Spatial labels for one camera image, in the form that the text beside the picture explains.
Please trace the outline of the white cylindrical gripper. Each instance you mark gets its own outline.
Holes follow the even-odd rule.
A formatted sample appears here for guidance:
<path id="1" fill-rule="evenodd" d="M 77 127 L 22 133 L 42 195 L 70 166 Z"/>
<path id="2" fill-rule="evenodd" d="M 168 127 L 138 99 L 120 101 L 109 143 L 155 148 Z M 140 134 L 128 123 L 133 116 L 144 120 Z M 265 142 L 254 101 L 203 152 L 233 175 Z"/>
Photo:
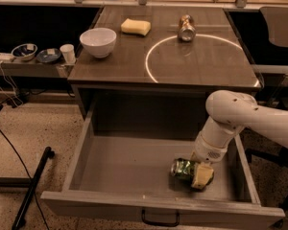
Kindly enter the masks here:
<path id="1" fill-rule="evenodd" d="M 191 160 L 198 162 L 194 166 L 192 188 L 202 190 L 213 180 L 214 170 L 209 163 L 220 162 L 227 151 L 227 148 L 217 148 L 209 145 L 203 134 L 201 132 L 198 134 L 191 152 Z"/>

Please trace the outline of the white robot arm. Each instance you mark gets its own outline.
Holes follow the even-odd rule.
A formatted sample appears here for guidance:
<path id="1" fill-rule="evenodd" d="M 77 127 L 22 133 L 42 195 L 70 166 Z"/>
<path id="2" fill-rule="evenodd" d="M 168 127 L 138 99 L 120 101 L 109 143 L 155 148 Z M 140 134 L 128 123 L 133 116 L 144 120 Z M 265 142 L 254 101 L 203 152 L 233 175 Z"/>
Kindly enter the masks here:
<path id="1" fill-rule="evenodd" d="M 258 105 L 249 94 L 218 90 L 205 102 L 208 113 L 198 133 L 191 160 L 195 162 L 191 186 L 203 189 L 212 179 L 213 163 L 220 162 L 229 142 L 244 128 L 288 149 L 288 111 Z"/>

